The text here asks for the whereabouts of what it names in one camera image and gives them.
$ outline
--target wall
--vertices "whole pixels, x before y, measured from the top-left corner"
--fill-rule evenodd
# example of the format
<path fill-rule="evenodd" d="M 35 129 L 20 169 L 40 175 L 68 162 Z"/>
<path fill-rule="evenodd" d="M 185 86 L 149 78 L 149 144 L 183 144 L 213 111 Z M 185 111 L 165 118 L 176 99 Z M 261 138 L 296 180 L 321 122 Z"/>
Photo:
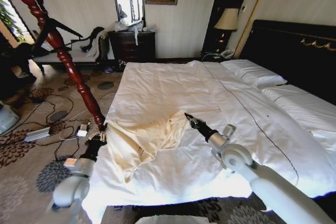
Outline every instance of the wall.
<path fill-rule="evenodd" d="M 37 29 L 36 18 L 26 5 L 12 0 L 29 29 Z M 147 25 L 156 25 L 156 57 L 197 57 L 202 49 L 214 0 L 178 0 L 177 6 L 145 5 Z M 51 17 L 83 36 L 96 26 L 107 27 L 118 20 L 114 0 L 45 0 Z M 74 36 L 61 32 L 65 41 Z"/>
<path fill-rule="evenodd" d="M 145 5 L 155 24 L 157 58 L 199 57 L 214 0 L 177 0 L 177 6 Z"/>
<path fill-rule="evenodd" d="M 238 30 L 228 43 L 228 47 L 235 49 L 247 24 L 250 11 L 256 0 L 244 0 L 248 11 L 239 14 Z M 308 24 L 336 25 L 336 0 L 260 0 L 248 26 L 248 33 L 254 19 L 268 19 Z M 248 37 L 242 38 L 236 55 L 241 52 Z"/>
<path fill-rule="evenodd" d="M 39 30 L 36 18 L 20 0 L 12 0 L 30 30 Z M 107 27 L 118 20 L 114 0 L 45 0 L 49 16 L 87 37 L 96 26 Z M 76 38 L 61 31 L 65 42 Z"/>

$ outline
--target power strip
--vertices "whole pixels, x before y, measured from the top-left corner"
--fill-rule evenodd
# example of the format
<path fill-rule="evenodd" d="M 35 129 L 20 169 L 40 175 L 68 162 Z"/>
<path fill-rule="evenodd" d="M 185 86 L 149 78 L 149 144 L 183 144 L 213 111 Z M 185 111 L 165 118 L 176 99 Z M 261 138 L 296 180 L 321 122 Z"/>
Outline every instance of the power strip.
<path fill-rule="evenodd" d="M 23 141 L 32 142 L 32 141 L 38 140 L 40 138 L 50 136 L 49 130 L 50 130 L 50 127 L 47 127 L 47 128 L 43 128 L 43 129 L 40 129 L 40 130 L 29 132 L 29 133 L 27 133 L 27 136 L 25 137 L 25 139 Z"/>

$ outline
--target coat rack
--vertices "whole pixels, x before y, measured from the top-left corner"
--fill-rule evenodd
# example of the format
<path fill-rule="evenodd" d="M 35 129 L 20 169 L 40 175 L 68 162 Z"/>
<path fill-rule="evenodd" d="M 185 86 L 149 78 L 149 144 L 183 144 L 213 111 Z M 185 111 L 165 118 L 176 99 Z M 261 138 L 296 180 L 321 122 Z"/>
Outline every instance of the coat rack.
<path fill-rule="evenodd" d="M 44 8 L 44 0 L 21 1 L 28 6 L 30 13 L 37 18 L 37 24 L 42 31 L 46 21 L 50 19 L 47 10 Z M 70 79 L 77 85 L 77 91 L 82 96 L 88 111 L 93 115 L 99 130 L 102 130 L 105 118 L 90 88 L 84 83 L 80 71 L 75 67 L 71 55 L 64 49 L 65 45 L 61 34 L 56 28 L 52 28 L 46 40 L 56 49 L 57 57 L 63 62 Z"/>

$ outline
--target pillow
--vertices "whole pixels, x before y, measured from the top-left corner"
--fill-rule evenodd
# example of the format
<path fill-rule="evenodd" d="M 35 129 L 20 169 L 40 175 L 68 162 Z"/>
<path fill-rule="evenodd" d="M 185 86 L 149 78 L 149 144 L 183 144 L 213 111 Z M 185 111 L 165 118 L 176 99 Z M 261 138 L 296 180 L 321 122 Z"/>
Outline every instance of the pillow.
<path fill-rule="evenodd" d="M 262 92 L 310 131 L 328 151 L 336 151 L 336 106 L 293 85 L 265 88 Z"/>
<path fill-rule="evenodd" d="M 259 89 L 274 87 L 287 82 L 280 75 L 249 60 L 229 60 L 223 61 L 221 64 L 237 78 Z"/>

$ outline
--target gold headboard trim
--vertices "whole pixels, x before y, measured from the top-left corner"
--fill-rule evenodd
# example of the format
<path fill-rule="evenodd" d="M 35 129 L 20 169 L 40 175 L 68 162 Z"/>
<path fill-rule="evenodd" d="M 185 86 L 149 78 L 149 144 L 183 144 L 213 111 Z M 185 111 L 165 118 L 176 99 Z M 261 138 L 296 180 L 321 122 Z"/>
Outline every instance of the gold headboard trim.
<path fill-rule="evenodd" d="M 305 36 L 305 37 L 314 38 L 314 39 L 325 39 L 325 40 L 329 40 L 329 41 L 336 41 L 336 38 L 316 36 L 316 35 L 312 35 L 312 34 L 294 33 L 292 31 L 283 31 L 283 30 L 270 29 L 270 28 L 265 28 L 265 27 L 258 27 L 257 29 L 268 30 L 268 31 L 278 31 L 278 32 L 284 33 L 284 34 L 293 34 L 293 35 L 298 35 L 298 36 L 302 36 L 302 37 Z"/>
<path fill-rule="evenodd" d="M 306 47 L 309 47 L 309 46 L 313 46 L 315 48 L 327 48 L 329 51 L 336 51 L 336 48 L 332 48 L 330 46 L 330 42 L 329 43 L 326 43 L 324 45 L 318 45 L 316 40 L 309 43 L 309 42 L 306 42 L 306 39 L 303 38 L 302 41 L 301 41 L 302 44 L 304 44 Z"/>

